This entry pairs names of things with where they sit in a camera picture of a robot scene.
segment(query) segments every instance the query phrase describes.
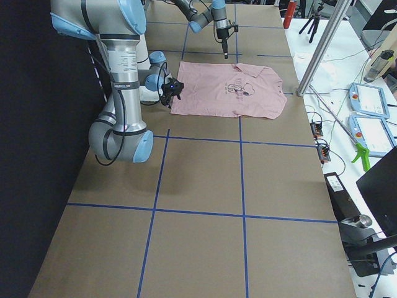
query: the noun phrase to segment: tripod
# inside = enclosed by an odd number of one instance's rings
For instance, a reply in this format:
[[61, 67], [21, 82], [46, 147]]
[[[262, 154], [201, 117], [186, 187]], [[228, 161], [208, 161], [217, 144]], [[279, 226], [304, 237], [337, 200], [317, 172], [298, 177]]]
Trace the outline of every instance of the tripod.
[[311, 43], [313, 41], [313, 37], [317, 32], [317, 28], [318, 28], [318, 23], [320, 22], [320, 17], [321, 17], [321, 11], [324, 8], [324, 1], [321, 1], [320, 6], [317, 8], [317, 12], [315, 12], [307, 21], [307, 23], [302, 27], [302, 29], [300, 29], [299, 34], [301, 34], [304, 29], [310, 24], [311, 21], [313, 21], [312, 25], [310, 26], [309, 32], [308, 34], [310, 34], [311, 32], [311, 36], [309, 39], [309, 43]]

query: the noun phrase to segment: green clamp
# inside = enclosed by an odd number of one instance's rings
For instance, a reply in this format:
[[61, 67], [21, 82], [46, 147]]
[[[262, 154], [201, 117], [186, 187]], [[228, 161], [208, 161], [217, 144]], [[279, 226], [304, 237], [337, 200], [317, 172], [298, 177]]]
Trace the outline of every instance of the green clamp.
[[370, 150], [368, 148], [365, 148], [363, 145], [360, 143], [356, 143], [355, 147], [357, 148], [357, 155], [355, 158], [352, 160], [352, 163], [355, 163], [359, 158], [361, 158], [362, 162], [362, 168], [364, 171], [368, 171], [371, 168], [370, 165]]

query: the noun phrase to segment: pink t-shirt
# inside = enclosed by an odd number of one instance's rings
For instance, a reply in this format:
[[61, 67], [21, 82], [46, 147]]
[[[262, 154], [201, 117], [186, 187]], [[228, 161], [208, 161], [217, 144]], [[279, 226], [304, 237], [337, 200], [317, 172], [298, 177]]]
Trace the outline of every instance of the pink t-shirt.
[[172, 114], [275, 119], [287, 102], [282, 79], [267, 66], [182, 61], [178, 80], [185, 88]]

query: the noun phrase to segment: white table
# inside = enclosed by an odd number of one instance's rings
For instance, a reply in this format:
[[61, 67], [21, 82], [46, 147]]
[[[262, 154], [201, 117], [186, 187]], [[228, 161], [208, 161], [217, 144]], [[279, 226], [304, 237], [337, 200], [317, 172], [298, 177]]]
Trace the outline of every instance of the white table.
[[[300, 29], [304, 26], [306, 22], [306, 19], [293, 19], [290, 28], [285, 31], [292, 56], [301, 55], [301, 53], [313, 54], [328, 21], [320, 20], [318, 32], [314, 37], [313, 43], [308, 42], [310, 36], [307, 34], [307, 31], [309, 26], [301, 35], [298, 34]], [[360, 73], [363, 64], [368, 59], [368, 53], [364, 50], [364, 46], [361, 44], [359, 38], [355, 34], [349, 22], [342, 21], [323, 60], [341, 59], [346, 56], [353, 55], [359, 51], [362, 52], [358, 53], [355, 56], [346, 58], [341, 61], [332, 61], [332, 64], [335, 66], [337, 73], [337, 83], [332, 86], [333, 89], [347, 89], [354, 81], [356, 83], [362, 83], [360, 82], [361, 75], [359, 77], [357, 77], [357, 75]], [[371, 83], [371, 85], [382, 87], [386, 95], [387, 103], [396, 104], [396, 100], [394, 99], [390, 90], [387, 88], [384, 80], [382, 80], [381, 78], [377, 79], [376, 81]], [[323, 98], [326, 100], [328, 105], [332, 107], [335, 113], [337, 113], [339, 108], [341, 107], [339, 118], [345, 124], [347, 123], [348, 116], [352, 112], [349, 106], [348, 98], [344, 100], [346, 94], [347, 91], [345, 90], [334, 90], [329, 94], [323, 95]], [[321, 114], [323, 120], [334, 120], [330, 114], [322, 111], [319, 108], [318, 102], [314, 95], [305, 94], [304, 100], [305, 104], [308, 106], [306, 107], [306, 110], [308, 112], [313, 111], [312, 107], [314, 107], [314, 110]], [[391, 107], [390, 113], [390, 121], [396, 123], [397, 108]], [[308, 114], [310, 120], [312, 119], [312, 116], [313, 114]], [[393, 135], [397, 135], [397, 127], [395, 127], [394, 125], [389, 125], [389, 128], [393, 132]], [[331, 140], [331, 129], [331, 122], [325, 122], [323, 124], [323, 138], [327, 142], [330, 142]], [[373, 215], [369, 211], [355, 183], [364, 174], [362, 164], [360, 161], [357, 161], [354, 164], [350, 162], [354, 159], [356, 155], [355, 147], [350, 141], [347, 134], [343, 131], [343, 129], [341, 129], [339, 124], [336, 124], [334, 126], [334, 130], [332, 133], [331, 150], [339, 154], [346, 163], [346, 170], [344, 174], [340, 176], [340, 179], [345, 185], [351, 198], [355, 202], [357, 208], [362, 214], [367, 214], [373, 219]], [[374, 165], [378, 160], [379, 158], [370, 158], [371, 165]], [[331, 153], [331, 162], [324, 165], [323, 172], [336, 172], [339, 174], [342, 172], [342, 170], [342, 161], [337, 156]], [[381, 228], [378, 226], [376, 221], [374, 221], [372, 228], [376, 232], [381, 231]], [[395, 262], [397, 262], [397, 258], [395, 255], [393, 259]], [[368, 297], [371, 291], [370, 286], [372, 286], [375, 282], [376, 276], [373, 275], [367, 276], [366, 278], [360, 278], [356, 275], [353, 269], [350, 270], [350, 273], [352, 275], [357, 297]], [[395, 270], [394, 275], [382, 276], [379, 280], [374, 298], [382, 298], [385, 296], [397, 297], [397, 270]]]

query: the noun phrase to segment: blue tape grid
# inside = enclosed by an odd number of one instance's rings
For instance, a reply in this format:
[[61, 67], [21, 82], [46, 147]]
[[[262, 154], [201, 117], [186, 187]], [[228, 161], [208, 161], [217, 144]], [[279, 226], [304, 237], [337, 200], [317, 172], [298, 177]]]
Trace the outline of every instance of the blue tape grid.
[[[276, 145], [276, 146], [292, 146], [292, 147], [308, 147], [314, 148], [314, 145], [298, 145], [298, 144], [283, 144], [283, 143], [270, 143], [270, 142], [249, 142], [243, 141], [243, 130], [241, 118], [239, 117], [239, 140], [217, 140], [212, 138], [187, 138], [187, 137], [172, 137], [170, 136], [171, 130], [167, 130], [167, 135], [155, 135], [156, 138], [165, 138], [166, 142], [164, 145], [163, 158], [161, 160], [161, 167], [159, 171], [159, 178], [156, 188], [156, 195], [154, 198], [153, 208], [147, 207], [135, 207], [135, 206], [123, 206], [123, 205], [106, 205], [106, 204], [86, 204], [86, 203], [68, 203], [69, 206], [80, 206], [80, 207], [96, 207], [96, 208], [108, 208], [108, 209], [126, 209], [126, 210], [140, 210], [151, 212], [151, 220], [149, 225], [148, 237], [146, 239], [145, 254], [143, 257], [143, 263], [140, 274], [140, 281], [138, 285], [138, 292], [136, 298], [141, 297], [141, 290], [143, 286], [143, 280], [145, 277], [146, 262], [148, 259], [149, 246], [151, 240], [151, 234], [153, 231], [153, 224], [155, 220], [155, 215], [157, 212], [175, 213], [175, 214], [194, 214], [194, 215], [210, 215], [218, 217], [237, 217], [241, 218], [243, 221], [243, 244], [244, 244], [244, 278], [245, 278], [245, 290], [246, 298], [249, 298], [249, 275], [248, 275], [248, 244], [247, 244], [247, 229], [246, 229], [246, 219], [261, 219], [261, 220], [283, 220], [283, 221], [294, 221], [294, 222], [311, 222], [311, 223], [323, 223], [323, 224], [337, 224], [335, 220], [319, 220], [319, 219], [298, 219], [290, 217], [271, 217], [263, 215], [248, 215], [246, 214], [246, 204], [245, 204], [245, 188], [244, 188], [244, 157], [243, 157], [243, 144], [256, 144], [256, 145]], [[170, 139], [176, 140], [198, 140], [205, 142], [230, 142], [239, 143], [239, 153], [240, 153], [240, 173], [241, 173], [241, 204], [242, 204], [242, 214], [229, 214], [229, 213], [219, 213], [219, 212], [200, 212], [193, 210], [174, 210], [174, 209], [158, 209], [157, 202], [159, 197], [159, 190], [161, 187], [161, 178], [163, 176], [164, 163], [166, 159], [168, 141]]]
[[[92, 208], [105, 208], [105, 209], [124, 209], [124, 210], [140, 210], [147, 212], [163, 212], [163, 213], [176, 213], [176, 214], [193, 214], [193, 215], [209, 215], [218, 217], [237, 217], [243, 218], [242, 214], [220, 213], [220, 212], [205, 212], [205, 211], [191, 211], [191, 210], [176, 210], [176, 209], [159, 209], [123, 205], [107, 205], [107, 204], [88, 204], [88, 203], [67, 203], [68, 206], [77, 207], [92, 207]], [[326, 219], [298, 219], [294, 217], [278, 217], [278, 216], [265, 216], [265, 215], [245, 215], [246, 219], [264, 219], [264, 220], [281, 220], [287, 222], [314, 222], [317, 224], [337, 224], [335, 220]]]
[[[234, 19], [237, 22], [237, 12], [236, 12], [236, 5], [234, 5]], [[222, 53], [205, 53], [205, 52], [188, 52], [186, 51], [186, 43], [187, 43], [187, 36], [189, 31], [189, 25], [186, 23], [172, 23], [172, 22], [148, 22], [152, 24], [174, 24], [174, 25], [186, 25], [186, 32], [185, 32], [185, 39], [184, 39], [184, 46], [182, 51], [164, 51], [164, 52], [177, 52], [181, 53], [181, 59], [184, 58], [185, 53], [202, 53], [202, 54], [219, 54]], [[240, 27], [252, 27], [252, 28], [264, 28], [264, 29], [283, 29], [282, 27], [266, 27], [266, 26], [248, 26], [248, 25], [241, 25]], [[236, 62], [238, 63], [238, 57], [241, 55], [238, 52], [238, 35], [235, 34], [236, 39], [236, 54], [230, 54], [236, 56]], [[258, 56], [274, 56], [274, 57], [290, 57], [290, 56], [277, 56], [277, 55], [258, 55]], [[140, 281], [138, 286], [138, 293], [136, 295], [137, 298], [141, 296], [141, 290], [143, 285], [143, 279], [145, 276], [145, 268], [146, 268], [146, 261], [148, 258], [150, 240], [151, 240], [151, 233], [153, 230], [154, 218], [156, 212], [168, 212], [168, 213], [177, 213], [177, 214], [195, 214], [195, 215], [211, 215], [211, 216], [220, 216], [220, 217], [239, 217], [243, 220], [243, 242], [244, 242], [244, 271], [245, 271], [245, 287], [246, 287], [246, 298], [249, 298], [249, 276], [248, 276], [248, 249], [247, 249], [247, 232], [246, 232], [246, 219], [263, 219], [263, 220], [287, 220], [287, 221], [295, 221], [295, 222], [315, 222], [315, 223], [325, 223], [325, 224], [336, 224], [337, 222], [334, 220], [318, 220], [318, 219], [297, 219], [297, 218], [288, 218], [288, 217], [269, 217], [269, 216], [261, 216], [261, 215], [248, 215], [246, 214], [246, 206], [245, 206], [245, 191], [244, 191], [244, 158], [243, 158], [243, 144], [250, 143], [250, 144], [257, 144], [257, 145], [277, 145], [277, 146], [290, 146], [290, 147], [309, 147], [314, 148], [314, 145], [299, 145], [299, 144], [287, 144], [287, 143], [271, 143], [271, 142], [249, 142], [243, 141], [242, 138], [242, 125], [241, 125], [241, 118], [239, 118], [239, 140], [217, 140], [211, 138], [186, 138], [186, 137], [171, 137], [170, 130], [167, 131], [166, 136], [155, 135], [156, 138], [165, 138], [165, 146], [163, 151], [163, 158], [161, 161], [161, 167], [159, 172], [159, 179], [158, 185], [156, 188], [156, 195], [154, 198], [153, 208], [146, 208], [146, 207], [133, 207], [133, 206], [122, 206], [122, 205], [103, 205], [103, 204], [85, 204], [85, 203], [68, 203], [69, 206], [80, 206], [80, 207], [98, 207], [98, 208], [110, 208], [110, 209], [127, 209], [127, 210], [141, 210], [151, 212], [151, 220], [149, 225], [149, 232], [148, 237], [146, 240], [146, 247], [145, 247], [145, 255], [143, 258], [143, 264], [141, 269]], [[217, 212], [199, 212], [199, 211], [190, 211], [190, 210], [172, 210], [172, 209], [157, 209], [157, 202], [159, 196], [159, 190], [161, 186], [161, 178], [163, 175], [164, 169], [164, 162], [167, 153], [167, 145], [169, 139], [178, 139], [178, 140], [200, 140], [200, 141], [208, 141], [208, 142], [231, 142], [231, 143], [239, 143], [240, 148], [240, 172], [241, 172], [241, 203], [242, 203], [242, 211], [243, 214], [227, 214], [227, 213], [217, 213]]]
[[151, 231], [152, 231], [152, 229], [153, 229], [154, 215], [155, 215], [155, 213], [156, 213], [157, 200], [158, 200], [158, 197], [159, 197], [159, 191], [160, 191], [160, 185], [161, 185], [161, 177], [163, 176], [164, 162], [165, 162], [165, 160], [166, 160], [166, 153], [167, 153], [167, 146], [168, 146], [168, 136], [169, 136], [169, 130], [167, 131], [166, 144], [164, 145], [164, 151], [163, 151], [163, 159], [161, 160], [161, 167], [160, 167], [160, 173], [159, 173], [159, 180], [158, 180], [157, 188], [156, 188], [156, 196], [154, 197], [153, 210], [152, 210], [152, 212], [151, 212], [151, 220], [150, 220], [150, 226], [149, 226], [149, 234], [148, 234], [148, 239], [147, 239], [147, 241], [146, 241], [145, 255], [144, 255], [144, 257], [143, 257], [143, 264], [142, 264], [141, 276], [140, 276], [140, 280], [139, 280], [138, 293], [137, 293], [137, 295], [136, 295], [136, 298], [140, 298], [140, 296], [141, 296], [142, 283], [143, 283], [143, 276], [145, 275], [146, 260], [148, 259], [148, 252], [149, 252], [149, 244], [150, 244], [150, 238], [151, 238]]

